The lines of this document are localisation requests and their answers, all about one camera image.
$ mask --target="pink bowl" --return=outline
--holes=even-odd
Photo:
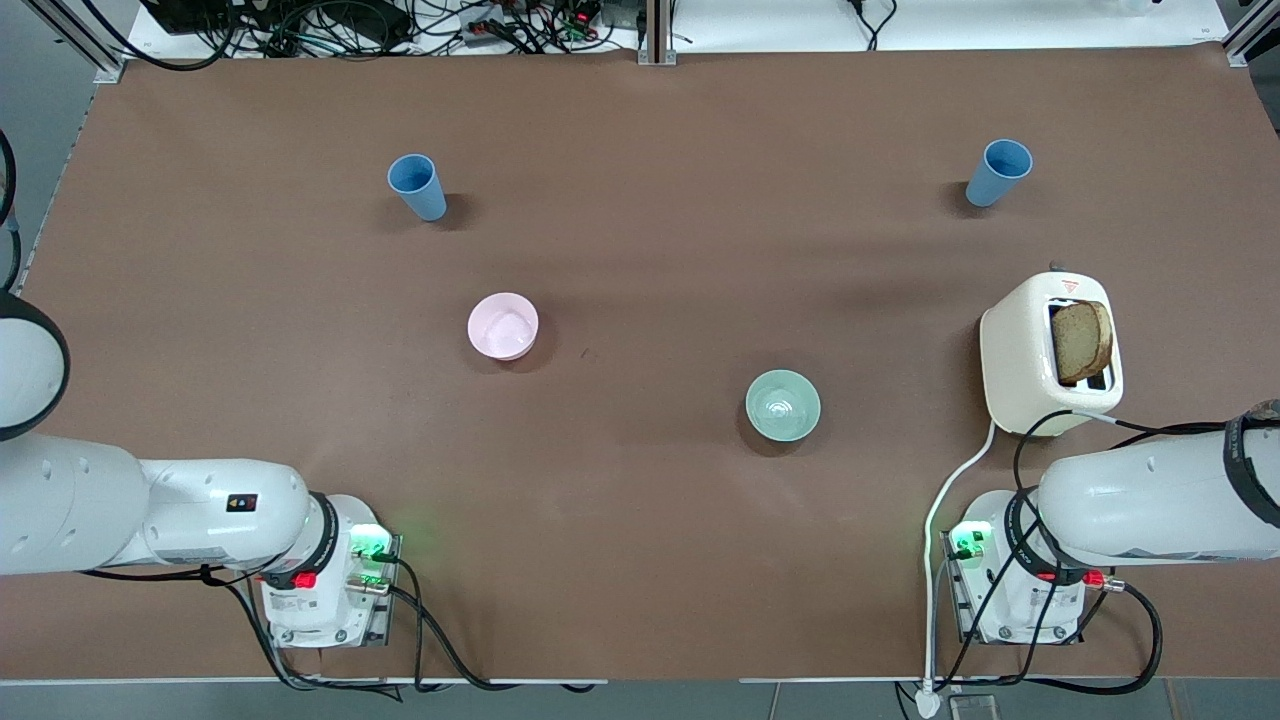
[[[467,337],[481,355],[515,360],[534,346],[538,310],[522,295],[499,292],[480,301],[467,318]]]

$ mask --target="table surface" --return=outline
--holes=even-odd
[[[451,8],[460,0],[447,0]],[[419,4],[421,22],[435,10]],[[867,18],[879,24],[890,0],[868,0]],[[696,53],[831,53],[867,50],[867,32],[844,0],[680,0],[675,49]],[[452,32],[447,20],[434,32]],[[602,35],[607,32],[600,29]],[[1158,47],[1222,40],[1226,23],[1215,0],[1178,0],[1125,8],[1125,0],[913,0],[901,3],[881,35],[881,50],[1023,50],[1034,47]],[[209,46],[193,35],[170,36],[138,8],[131,41],[161,58],[206,58]],[[634,47],[634,31],[612,40]],[[416,42],[421,50],[440,37]],[[460,47],[452,54],[503,54],[508,45]]]
[[[1036,170],[975,211],[998,136]],[[385,186],[407,151],[440,169],[439,224]],[[489,676],[915,675],[920,521],[987,425],[980,313],[1051,260],[1097,277],[1117,414],[1226,418],[1275,393],[1277,191],[1248,73],[1210,45],[140,67],[99,91],[28,282],[72,347],[42,432],[360,496]],[[507,366],[465,332],[497,291],[541,314]],[[787,447],[741,410],[777,366],[823,397]],[[1115,439],[1038,443],[1028,474]],[[1280,676],[1280,624],[1253,620],[1280,564],[1124,577],[1164,615],[1162,673]],[[268,674],[232,598],[180,585],[4,578],[0,676]],[[1134,673],[1140,611],[1096,623],[1036,671]],[[392,647],[300,662],[403,676],[411,638],[402,615]]]

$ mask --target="black power adapter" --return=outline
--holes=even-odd
[[[408,13],[387,0],[326,3],[321,8],[329,19],[376,42],[383,50],[411,40],[413,23],[410,22]]]

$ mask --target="bowl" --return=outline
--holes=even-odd
[[[822,401],[818,389],[792,370],[769,370],[746,389],[746,416],[764,437],[795,442],[818,427]]]
[[[467,318],[467,337],[481,355],[509,361],[521,357],[538,337],[538,310],[522,295],[498,292],[485,297]]]

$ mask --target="white plug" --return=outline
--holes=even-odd
[[[920,688],[915,691],[915,711],[920,717],[933,717],[942,708],[942,698],[933,691]]]

